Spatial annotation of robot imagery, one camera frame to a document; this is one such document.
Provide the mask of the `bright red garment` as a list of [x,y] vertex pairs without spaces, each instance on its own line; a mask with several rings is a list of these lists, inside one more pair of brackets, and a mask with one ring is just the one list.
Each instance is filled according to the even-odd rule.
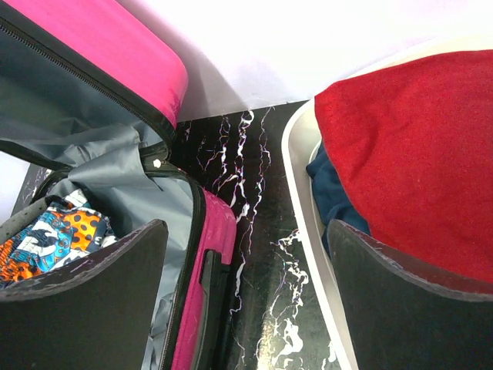
[[492,280],[492,52],[447,52],[327,87],[314,112],[371,235]]

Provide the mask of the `navy blue garment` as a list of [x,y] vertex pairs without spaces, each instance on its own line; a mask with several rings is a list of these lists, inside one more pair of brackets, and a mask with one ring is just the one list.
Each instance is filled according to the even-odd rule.
[[314,201],[324,225],[321,241],[329,257],[328,225],[332,220],[342,220],[359,231],[371,234],[367,221],[350,202],[323,144],[320,144],[315,157],[306,166],[306,171],[311,178]]

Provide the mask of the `grey polka dot garment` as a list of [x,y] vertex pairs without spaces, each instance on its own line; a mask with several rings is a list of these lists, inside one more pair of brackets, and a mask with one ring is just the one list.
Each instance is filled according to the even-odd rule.
[[26,238],[36,220],[56,201],[59,201],[58,196],[43,197],[11,216],[1,225],[1,244],[12,241],[18,246]]

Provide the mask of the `colourful patterned cloth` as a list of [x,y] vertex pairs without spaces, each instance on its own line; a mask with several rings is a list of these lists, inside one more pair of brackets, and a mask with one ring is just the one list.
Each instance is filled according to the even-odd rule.
[[1,288],[64,267],[115,243],[109,218],[76,189],[53,202],[15,246],[1,244]]

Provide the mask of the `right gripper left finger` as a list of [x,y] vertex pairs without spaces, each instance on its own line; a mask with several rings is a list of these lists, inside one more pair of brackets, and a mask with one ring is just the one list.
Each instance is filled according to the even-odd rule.
[[168,229],[114,244],[1,291],[3,369],[139,369]]

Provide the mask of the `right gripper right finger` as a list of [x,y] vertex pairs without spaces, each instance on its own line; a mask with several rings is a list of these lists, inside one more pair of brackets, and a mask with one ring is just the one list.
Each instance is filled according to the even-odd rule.
[[428,264],[340,220],[330,259],[360,369],[490,369],[492,285]]

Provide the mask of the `pink and teal kids suitcase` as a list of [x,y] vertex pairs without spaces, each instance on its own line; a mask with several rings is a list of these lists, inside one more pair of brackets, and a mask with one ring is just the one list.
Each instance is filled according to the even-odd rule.
[[117,241],[167,226],[139,369],[220,358],[236,221],[170,159],[187,83],[178,55],[118,2],[1,3],[1,150],[50,170],[30,204],[80,189]]

